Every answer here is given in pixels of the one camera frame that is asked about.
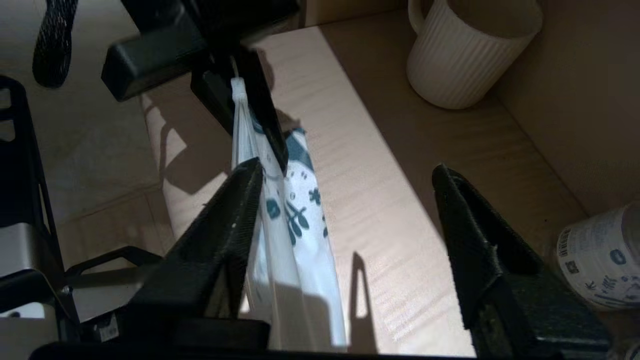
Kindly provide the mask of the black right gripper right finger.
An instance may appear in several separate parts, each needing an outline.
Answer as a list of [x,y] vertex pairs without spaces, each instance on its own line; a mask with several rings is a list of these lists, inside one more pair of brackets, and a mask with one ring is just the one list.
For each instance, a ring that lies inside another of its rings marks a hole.
[[432,186],[462,323],[480,359],[604,360],[610,335],[459,172]]

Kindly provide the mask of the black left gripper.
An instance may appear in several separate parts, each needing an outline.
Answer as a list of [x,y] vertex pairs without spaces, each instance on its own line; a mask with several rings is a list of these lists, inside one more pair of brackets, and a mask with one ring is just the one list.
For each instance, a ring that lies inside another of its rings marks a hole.
[[[209,54],[230,53],[300,10],[297,0],[124,0],[122,5],[139,34],[112,44],[105,57],[102,81],[117,101],[184,75]],[[238,62],[250,109],[285,174],[289,153],[259,53],[242,47]],[[231,77],[197,69],[190,89],[232,137]]]

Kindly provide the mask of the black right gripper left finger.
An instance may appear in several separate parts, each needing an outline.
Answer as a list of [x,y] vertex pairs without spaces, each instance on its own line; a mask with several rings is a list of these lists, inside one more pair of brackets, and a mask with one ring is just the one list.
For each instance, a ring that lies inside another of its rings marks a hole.
[[129,317],[235,319],[249,264],[263,167],[241,162],[129,301]]

